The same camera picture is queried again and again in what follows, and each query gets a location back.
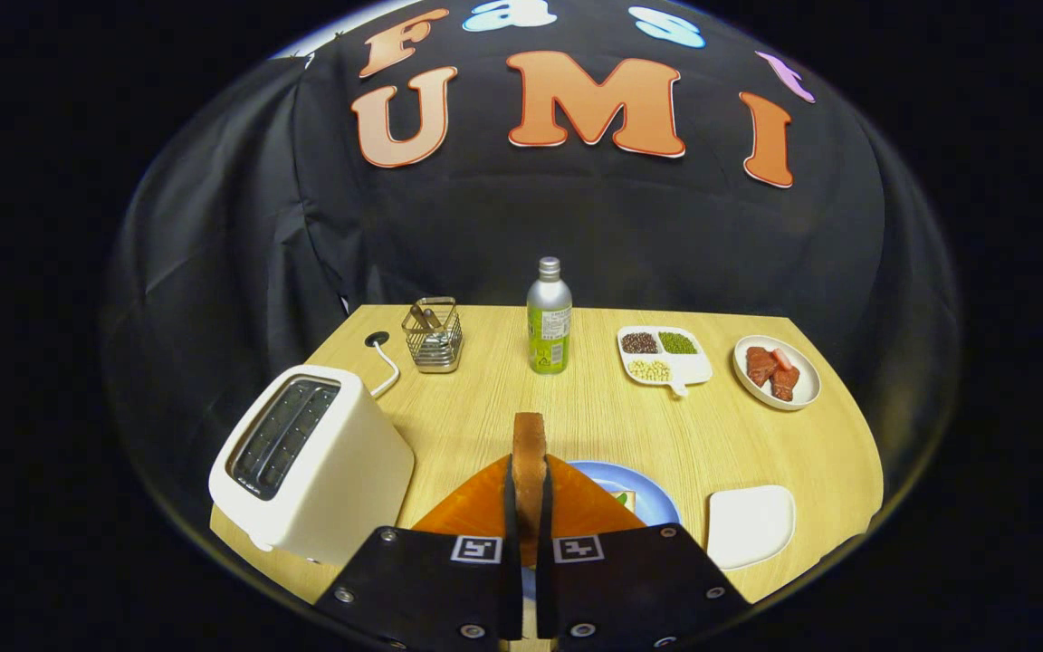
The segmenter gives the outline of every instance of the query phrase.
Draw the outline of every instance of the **wooden table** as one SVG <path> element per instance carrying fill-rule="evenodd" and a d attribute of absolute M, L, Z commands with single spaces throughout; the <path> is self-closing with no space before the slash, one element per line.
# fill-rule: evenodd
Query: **wooden table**
<path fill-rule="evenodd" d="M 545 416 L 552 455 L 621 463 L 654 479 L 678 504 L 683 527 L 700 546 L 706 546 L 712 491 L 767 484 L 791 490 L 798 511 L 791 545 L 760 564 L 727 573 L 749 602 L 773 594 L 865 532 L 880 508 L 880 458 L 864 415 L 820 352 L 786 318 L 575 308 L 566 370 L 538 376 L 526 362 L 525 308 L 459 306 L 466 346 L 460 367 L 452 375 L 419 375 L 401 330 L 407 310 L 361 306 L 308 359 L 346 368 L 375 388 L 389 368 L 364 339 L 372 331 L 392 335 L 384 347 L 402 367 L 402 379 L 378 404 L 416 455 L 398 527 L 416 524 L 469 476 L 508 454 L 517 412 Z M 627 379 L 615 338 L 626 325 L 690 331 L 710 359 L 711 380 L 690 385 L 689 396 L 679 400 L 670 388 Z M 731 366 L 731 349 L 753 334 L 790 342 L 811 360 L 822 381 L 815 404 L 782 412 L 746 392 Z M 315 602 L 340 572 L 283 550 L 260 552 L 218 508 L 212 509 L 211 528 L 307 602 Z"/>

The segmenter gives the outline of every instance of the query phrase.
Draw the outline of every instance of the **white toaster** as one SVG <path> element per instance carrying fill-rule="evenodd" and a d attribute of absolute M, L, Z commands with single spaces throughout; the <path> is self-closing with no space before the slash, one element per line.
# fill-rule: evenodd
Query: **white toaster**
<path fill-rule="evenodd" d="M 359 377 L 301 364 L 240 418 L 208 487 L 261 550 L 343 566 L 374 528 L 396 525 L 413 462 Z"/>

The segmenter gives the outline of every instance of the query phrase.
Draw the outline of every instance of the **utensil holder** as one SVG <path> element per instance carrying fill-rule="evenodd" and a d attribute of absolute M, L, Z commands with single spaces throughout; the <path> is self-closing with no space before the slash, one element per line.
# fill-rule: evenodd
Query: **utensil holder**
<path fill-rule="evenodd" d="M 447 375 L 461 360 L 461 317 L 453 297 L 423 297 L 414 304 L 421 311 L 430 309 L 440 325 L 418 321 L 410 311 L 402 321 L 406 345 L 417 371 L 422 375 Z"/>

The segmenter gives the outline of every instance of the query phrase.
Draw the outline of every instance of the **soybean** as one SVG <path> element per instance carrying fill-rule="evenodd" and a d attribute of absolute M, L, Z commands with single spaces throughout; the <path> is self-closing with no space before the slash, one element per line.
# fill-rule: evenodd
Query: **soybean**
<path fill-rule="evenodd" d="M 654 360 L 654 362 L 634 360 L 627 368 L 629 368 L 630 375 L 642 381 L 666 383 L 671 377 L 670 365 L 662 362 L 662 360 Z"/>

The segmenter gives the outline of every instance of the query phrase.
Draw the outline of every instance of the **bottle label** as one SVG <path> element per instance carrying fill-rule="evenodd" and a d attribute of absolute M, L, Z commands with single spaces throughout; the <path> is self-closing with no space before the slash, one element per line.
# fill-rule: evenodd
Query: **bottle label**
<path fill-rule="evenodd" d="M 529 310 L 530 367 L 539 375 L 557 375 L 566 368 L 571 337 L 571 309 Z"/>

